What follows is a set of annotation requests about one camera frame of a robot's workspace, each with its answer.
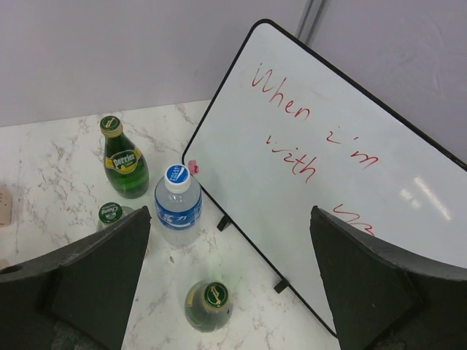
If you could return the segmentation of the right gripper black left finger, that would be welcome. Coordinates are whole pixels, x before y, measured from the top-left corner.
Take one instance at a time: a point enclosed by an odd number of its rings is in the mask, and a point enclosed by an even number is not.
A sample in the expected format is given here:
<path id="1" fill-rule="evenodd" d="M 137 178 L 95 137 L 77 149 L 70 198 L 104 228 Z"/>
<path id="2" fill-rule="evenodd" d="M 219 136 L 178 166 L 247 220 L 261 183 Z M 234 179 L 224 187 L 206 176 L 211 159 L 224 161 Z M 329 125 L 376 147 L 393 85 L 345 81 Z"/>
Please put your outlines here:
<path id="1" fill-rule="evenodd" d="M 146 206 L 40 257 L 1 269 L 1 348 L 120 349 L 150 236 Z"/>

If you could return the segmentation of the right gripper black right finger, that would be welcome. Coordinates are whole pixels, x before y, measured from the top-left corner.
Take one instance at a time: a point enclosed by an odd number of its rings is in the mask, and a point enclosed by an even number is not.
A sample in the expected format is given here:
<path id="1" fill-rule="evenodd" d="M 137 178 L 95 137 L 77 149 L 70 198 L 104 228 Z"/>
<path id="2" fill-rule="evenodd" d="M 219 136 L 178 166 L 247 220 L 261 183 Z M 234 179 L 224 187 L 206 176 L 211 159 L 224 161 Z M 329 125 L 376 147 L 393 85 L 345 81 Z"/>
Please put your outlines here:
<path id="1" fill-rule="evenodd" d="M 466 269 L 314 206 L 310 234 L 341 349 L 465 349 Z"/>

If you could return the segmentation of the clear green-capped bottle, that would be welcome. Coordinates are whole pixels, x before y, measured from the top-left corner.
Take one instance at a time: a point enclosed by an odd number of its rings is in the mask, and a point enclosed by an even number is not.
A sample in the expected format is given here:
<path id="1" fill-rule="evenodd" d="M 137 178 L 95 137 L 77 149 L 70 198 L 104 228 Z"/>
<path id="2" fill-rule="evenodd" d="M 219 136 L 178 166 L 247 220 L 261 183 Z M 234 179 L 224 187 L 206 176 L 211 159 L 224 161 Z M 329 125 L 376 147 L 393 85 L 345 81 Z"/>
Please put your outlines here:
<path id="1" fill-rule="evenodd" d="M 108 202 L 101 206 L 98 212 L 97 231 L 113 225 L 120 219 L 132 213 L 134 210 L 128 206 L 121 206 L 115 202 Z"/>

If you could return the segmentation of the blue-capped water bottle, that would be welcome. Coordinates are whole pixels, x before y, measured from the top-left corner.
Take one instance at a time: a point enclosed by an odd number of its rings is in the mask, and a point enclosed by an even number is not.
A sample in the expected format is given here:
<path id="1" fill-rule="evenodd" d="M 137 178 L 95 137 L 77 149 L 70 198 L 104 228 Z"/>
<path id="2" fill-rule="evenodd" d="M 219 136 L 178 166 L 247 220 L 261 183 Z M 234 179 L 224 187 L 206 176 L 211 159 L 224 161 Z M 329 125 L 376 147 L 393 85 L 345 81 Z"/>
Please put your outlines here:
<path id="1" fill-rule="evenodd" d="M 199 236 L 202 190 L 183 164 L 169 166 L 154 191 L 155 209 L 166 241 L 176 247 L 192 244 Z"/>

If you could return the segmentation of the green Perrier glass bottle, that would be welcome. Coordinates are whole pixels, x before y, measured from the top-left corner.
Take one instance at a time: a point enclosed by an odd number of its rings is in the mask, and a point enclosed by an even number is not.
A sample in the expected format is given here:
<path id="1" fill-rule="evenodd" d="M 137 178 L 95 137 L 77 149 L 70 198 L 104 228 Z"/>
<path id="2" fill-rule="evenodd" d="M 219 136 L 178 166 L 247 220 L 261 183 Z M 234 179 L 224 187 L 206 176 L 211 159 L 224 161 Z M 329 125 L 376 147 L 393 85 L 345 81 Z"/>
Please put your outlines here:
<path id="1" fill-rule="evenodd" d="M 149 187 L 149 170 L 140 149 L 124 134 L 123 124 L 113 115 L 99 123 L 104 135 L 104 171 L 113 189 L 122 197 L 135 199 Z"/>

